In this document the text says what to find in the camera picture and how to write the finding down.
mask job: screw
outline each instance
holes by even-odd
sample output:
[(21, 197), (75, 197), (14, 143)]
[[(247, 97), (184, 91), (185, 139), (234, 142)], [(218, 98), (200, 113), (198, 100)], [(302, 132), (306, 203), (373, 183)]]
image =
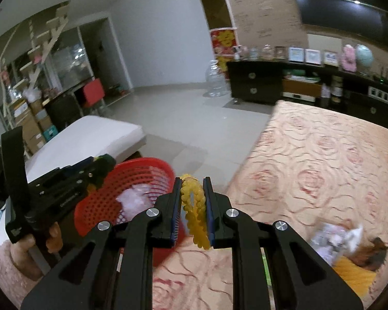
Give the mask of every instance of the screw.
[(286, 224), (284, 221), (278, 221), (274, 226), (279, 230), (279, 231), (285, 231), (288, 229), (288, 224)]
[(146, 215), (147, 216), (157, 216), (159, 214), (160, 214), (160, 211), (158, 209), (156, 209), (156, 208), (148, 209), (146, 211)]
[(226, 215), (228, 215), (230, 218), (235, 218), (239, 215), (239, 212), (236, 209), (228, 209), (226, 211)]
[(100, 231), (106, 231), (110, 227), (111, 227), (111, 224), (109, 223), (109, 221), (101, 221), (98, 224), (98, 230)]

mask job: teal box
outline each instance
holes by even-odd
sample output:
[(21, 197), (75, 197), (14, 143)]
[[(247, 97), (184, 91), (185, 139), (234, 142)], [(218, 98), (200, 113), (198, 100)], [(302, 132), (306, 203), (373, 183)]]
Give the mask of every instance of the teal box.
[(43, 132), (44, 138), (46, 142), (49, 142), (52, 138), (54, 138), (58, 134), (58, 131), (55, 126), (51, 126)]

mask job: mattress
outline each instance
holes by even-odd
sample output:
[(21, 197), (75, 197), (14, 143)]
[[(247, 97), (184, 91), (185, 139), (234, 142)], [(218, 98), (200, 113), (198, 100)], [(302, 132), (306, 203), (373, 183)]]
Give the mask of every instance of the mattress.
[(26, 162), (27, 181), (90, 156), (109, 154), (123, 162), (145, 144), (141, 126), (96, 116), (85, 116), (65, 128)]
[[(388, 130), (329, 110), (278, 102), (226, 195), (256, 221), (288, 222), (308, 240), (318, 218), (362, 223), (388, 246)], [(388, 254), (367, 308), (388, 283)], [(154, 309), (232, 309), (231, 250), (187, 239), (154, 273)]]

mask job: plastic water bottle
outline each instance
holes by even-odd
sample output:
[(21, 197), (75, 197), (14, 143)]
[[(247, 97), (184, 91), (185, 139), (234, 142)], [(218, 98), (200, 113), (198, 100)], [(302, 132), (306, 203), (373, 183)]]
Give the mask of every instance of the plastic water bottle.
[(210, 67), (206, 72), (206, 81), (210, 97), (221, 97), (228, 93), (226, 76), (218, 66), (218, 60), (210, 61)]

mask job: globe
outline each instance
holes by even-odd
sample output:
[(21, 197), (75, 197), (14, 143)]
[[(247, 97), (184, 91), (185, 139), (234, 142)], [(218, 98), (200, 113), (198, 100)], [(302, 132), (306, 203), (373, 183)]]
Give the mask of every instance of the globe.
[(374, 56), (365, 45), (357, 45), (356, 47), (356, 62), (363, 68), (370, 68), (374, 61)]

